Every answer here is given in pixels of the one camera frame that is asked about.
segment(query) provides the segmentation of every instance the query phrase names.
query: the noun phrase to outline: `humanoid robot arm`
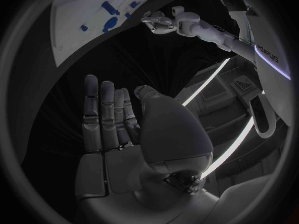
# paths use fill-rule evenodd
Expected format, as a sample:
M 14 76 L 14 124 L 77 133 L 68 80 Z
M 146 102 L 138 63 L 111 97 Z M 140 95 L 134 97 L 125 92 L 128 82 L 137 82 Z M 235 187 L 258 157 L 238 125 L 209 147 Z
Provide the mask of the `humanoid robot arm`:
M 165 17 L 160 11 L 153 14 L 147 12 L 141 22 L 144 22 L 155 34 L 176 31 L 182 36 L 197 36 L 201 40 L 214 42 L 220 49 L 228 52 L 233 51 L 255 64 L 254 47 L 250 44 L 236 40 L 233 34 L 217 30 L 209 23 L 201 20 L 199 15 L 185 12 L 182 6 L 173 7 L 172 15 L 175 17 L 174 20 Z

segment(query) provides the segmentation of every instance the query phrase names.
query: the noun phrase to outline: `white light strip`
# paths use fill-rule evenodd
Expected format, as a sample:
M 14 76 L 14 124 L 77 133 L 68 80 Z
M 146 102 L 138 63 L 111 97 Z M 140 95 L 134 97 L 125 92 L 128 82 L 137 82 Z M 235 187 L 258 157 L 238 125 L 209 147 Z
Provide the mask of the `white light strip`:
M 256 53 L 264 60 L 266 61 L 270 66 L 272 66 L 275 70 L 277 70 L 280 74 L 282 74 L 284 77 L 288 78 L 289 80 L 291 80 L 291 78 L 285 74 L 284 72 L 282 72 L 280 69 L 278 69 L 275 65 L 273 65 L 270 61 L 268 61 L 261 53 L 260 51 L 257 49 L 257 46 L 254 46 L 254 49 L 256 51 Z
M 203 88 L 205 88 L 207 86 L 207 84 L 209 84 L 211 82 L 211 80 L 213 80 L 213 78 L 219 73 L 219 71 L 221 71 L 221 69 L 225 66 L 225 64 L 229 61 L 230 58 L 226 59 L 219 67 L 218 69 L 213 73 L 213 75 L 210 76 L 209 79 L 207 79 L 205 81 L 205 83 L 202 84 L 201 87 L 198 88 L 197 91 L 195 91 L 193 93 L 192 96 L 190 96 L 184 103 L 183 103 L 183 106 L 186 106 L 187 104 L 189 104 L 189 102 L 191 100 L 193 100 L 195 98 L 195 96 L 197 96 L 199 94 L 199 92 L 201 92 L 203 90 Z
M 252 126 L 254 124 L 253 118 L 251 117 L 249 122 L 247 123 L 246 127 L 243 129 L 242 133 L 239 135 L 239 137 L 235 140 L 235 142 L 214 162 L 211 164 L 211 166 L 201 174 L 200 179 L 205 178 L 208 176 L 211 172 L 213 172 L 216 168 L 218 168 L 228 157 L 239 147 L 239 145 L 242 143 L 244 138 L 247 136 L 249 131 L 251 130 Z

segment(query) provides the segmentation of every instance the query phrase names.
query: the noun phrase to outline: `vent grille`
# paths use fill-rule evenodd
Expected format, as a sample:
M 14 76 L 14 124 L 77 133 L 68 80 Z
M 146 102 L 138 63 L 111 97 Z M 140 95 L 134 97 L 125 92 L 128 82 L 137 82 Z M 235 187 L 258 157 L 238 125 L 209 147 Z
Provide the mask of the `vent grille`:
M 241 87 L 243 91 L 252 87 L 253 85 L 253 82 L 249 80 L 246 76 L 241 76 L 235 79 L 234 81 L 239 85 L 239 87 Z

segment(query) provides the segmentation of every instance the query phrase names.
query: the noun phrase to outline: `white robotic arm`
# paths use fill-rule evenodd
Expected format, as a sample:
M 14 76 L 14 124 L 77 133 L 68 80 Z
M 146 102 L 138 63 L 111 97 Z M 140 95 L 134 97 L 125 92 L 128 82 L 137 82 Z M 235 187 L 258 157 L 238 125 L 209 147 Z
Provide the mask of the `white robotic arm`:
M 172 15 L 175 17 L 174 20 L 165 17 L 160 11 L 153 14 L 147 12 L 141 22 L 144 22 L 155 34 L 176 31 L 182 36 L 197 36 L 201 40 L 214 42 L 220 49 L 228 52 L 233 51 L 255 64 L 254 47 L 250 44 L 236 40 L 233 34 L 217 30 L 209 23 L 201 20 L 199 15 L 185 12 L 182 6 L 173 7 Z

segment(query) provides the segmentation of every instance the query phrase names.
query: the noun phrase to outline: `purple light strip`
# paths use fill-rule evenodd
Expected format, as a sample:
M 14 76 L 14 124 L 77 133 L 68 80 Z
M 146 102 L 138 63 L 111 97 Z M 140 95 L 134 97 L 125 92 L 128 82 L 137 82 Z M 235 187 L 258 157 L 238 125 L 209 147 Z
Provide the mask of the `purple light strip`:
M 289 80 L 291 80 L 291 78 L 285 74 L 284 72 L 282 72 L 280 69 L 278 69 L 275 65 L 273 65 L 270 61 L 268 61 L 265 57 L 263 57 L 263 55 L 259 52 L 259 50 L 257 49 L 257 46 L 254 46 L 254 49 L 256 51 L 256 53 L 264 60 L 266 61 L 270 66 L 272 66 L 275 70 L 277 70 L 280 74 L 282 74 L 284 77 L 288 78 Z

